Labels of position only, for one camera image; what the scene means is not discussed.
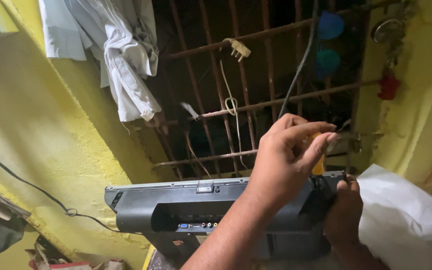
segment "fingernail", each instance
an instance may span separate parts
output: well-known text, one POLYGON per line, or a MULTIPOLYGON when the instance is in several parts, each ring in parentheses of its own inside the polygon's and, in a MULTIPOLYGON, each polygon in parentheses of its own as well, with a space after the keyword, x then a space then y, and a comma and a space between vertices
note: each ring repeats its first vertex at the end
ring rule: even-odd
POLYGON ((336 142, 338 139, 339 139, 339 134, 333 133, 333 134, 329 135, 329 137, 326 140, 329 144, 332 144, 332 143, 336 142))

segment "white cable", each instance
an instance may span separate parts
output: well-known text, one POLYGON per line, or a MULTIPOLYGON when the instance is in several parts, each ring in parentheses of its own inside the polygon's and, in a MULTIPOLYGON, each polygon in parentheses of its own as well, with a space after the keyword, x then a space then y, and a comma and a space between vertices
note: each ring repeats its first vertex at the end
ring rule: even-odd
MULTIPOLYGON (((238 100, 235 99, 233 97, 233 95, 231 95, 230 86, 228 85, 228 81, 226 80, 226 75, 224 74, 223 60, 222 59, 219 60, 219 65, 221 66, 221 73, 223 74, 224 83, 226 84, 227 92, 229 93, 229 97, 226 98, 226 100, 224 101, 224 105, 226 106, 226 110, 229 112, 229 114, 236 116, 237 141, 239 143, 239 152, 241 153, 242 150, 241 150, 241 137, 240 137, 240 122, 238 120, 238 112, 236 110, 238 108, 238 100), (230 101, 230 100, 231 100, 231 103, 233 104, 233 111, 232 112, 228 106, 228 101, 230 101)), ((239 160, 241 161, 241 164, 243 164, 244 168, 249 170, 248 167, 246 167, 246 165, 243 162, 243 156, 239 156, 239 160)))

